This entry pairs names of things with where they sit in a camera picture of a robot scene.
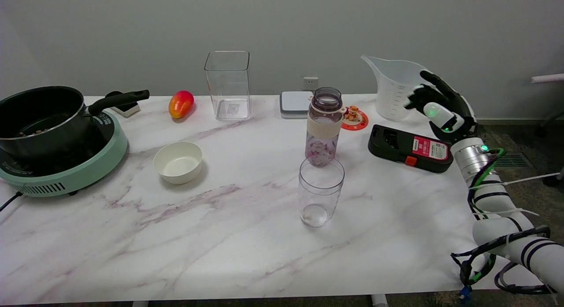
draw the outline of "white bowl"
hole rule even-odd
[[[187,183],[202,169],[202,150],[190,142],[171,143],[155,154],[153,166],[167,182]]]

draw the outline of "pot handle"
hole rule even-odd
[[[104,99],[100,99],[90,106],[85,108],[84,114],[85,116],[96,116],[99,115],[102,110],[116,107],[116,106],[123,106],[125,104],[133,104],[133,102],[146,100],[149,98],[149,90],[141,90],[139,92],[127,92],[123,94],[118,94],[115,96],[109,96]]]

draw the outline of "induction cooker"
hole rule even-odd
[[[111,172],[126,150],[117,118],[103,111],[93,116],[86,142],[63,156],[28,162],[0,150],[0,178],[26,196],[74,195]]]

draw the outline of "marble table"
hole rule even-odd
[[[343,130],[336,213],[308,228],[296,206],[306,120],[280,118],[278,96],[253,96],[251,120],[220,122],[209,97],[196,98],[181,121],[169,116],[169,97],[141,102],[141,112],[119,116],[129,152],[115,171],[75,196],[20,197],[0,213],[0,304],[461,288],[449,253],[475,247],[474,218],[456,164],[433,174],[379,159],[367,149],[370,127]],[[432,136],[417,114],[383,120],[374,100],[344,95],[371,124]],[[152,166],[175,141],[204,155],[199,177],[181,186]],[[0,200],[13,194],[0,182]],[[494,289],[493,275],[474,288]],[[522,267],[507,278],[537,283]]]

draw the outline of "robot finger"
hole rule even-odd
[[[439,76],[427,70],[422,70],[421,72],[419,72],[419,75],[421,76],[421,78],[427,80],[428,82],[432,83],[435,87],[437,87],[437,89],[447,98],[449,98],[449,100],[453,100],[458,96],[458,93],[455,92],[455,90],[451,88],[451,86],[449,86]]]

